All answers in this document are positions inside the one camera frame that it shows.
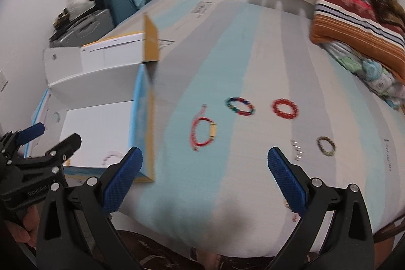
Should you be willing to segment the person's left hand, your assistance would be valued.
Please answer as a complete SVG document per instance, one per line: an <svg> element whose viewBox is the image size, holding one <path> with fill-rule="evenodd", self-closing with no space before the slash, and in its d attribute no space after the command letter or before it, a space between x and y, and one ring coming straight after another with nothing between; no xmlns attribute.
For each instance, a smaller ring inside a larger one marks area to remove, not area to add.
<svg viewBox="0 0 405 270"><path fill-rule="evenodd" d="M5 224L17 243L27 243L30 247L36 249L38 227L40 217L38 208L35 205L27 209L25 217L22 219L22 225L5 221Z"/></svg>

